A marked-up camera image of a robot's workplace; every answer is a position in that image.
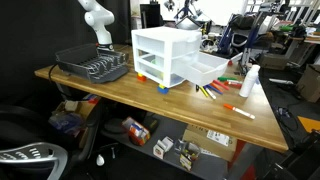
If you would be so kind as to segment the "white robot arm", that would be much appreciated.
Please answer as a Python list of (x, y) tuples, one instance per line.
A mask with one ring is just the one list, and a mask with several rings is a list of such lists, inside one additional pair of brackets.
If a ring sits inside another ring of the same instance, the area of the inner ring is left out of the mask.
[(114, 14), (105, 9), (96, 0), (78, 0), (85, 10), (84, 20), (96, 33), (99, 48), (113, 51), (112, 36), (106, 26), (114, 22)]

